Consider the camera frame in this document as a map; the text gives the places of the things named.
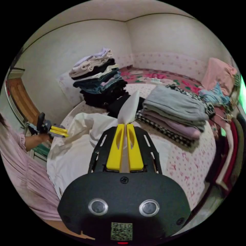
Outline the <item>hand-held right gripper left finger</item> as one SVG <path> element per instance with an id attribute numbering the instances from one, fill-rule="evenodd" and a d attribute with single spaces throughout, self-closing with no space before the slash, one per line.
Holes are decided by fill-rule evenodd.
<path id="1" fill-rule="evenodd" d="M 124 145 L 125 125 L 118 124 L 110 148 L 106 168 L 109 171 L 120 171 Z"/>

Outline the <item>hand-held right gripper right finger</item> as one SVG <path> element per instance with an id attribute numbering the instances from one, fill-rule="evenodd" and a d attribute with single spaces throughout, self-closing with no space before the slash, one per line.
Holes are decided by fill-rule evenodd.
<path id="1" fill-rule="evenodd" d="M 127 124 L 127 149 L 129 171 L 142 171 L 144 165 L 133 124 Z"/>

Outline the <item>person's left hand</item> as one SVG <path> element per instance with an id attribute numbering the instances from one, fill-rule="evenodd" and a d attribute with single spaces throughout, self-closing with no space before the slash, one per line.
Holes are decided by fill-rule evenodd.
<path id="1" fill-rule="evenodd" d="M 38 134 L 37 137 L 40 143 L 47 142 L 47 141 L 52 143 L 53 141 L 53 138 L 50 136 L 50 134 L 47 133 Z"/>

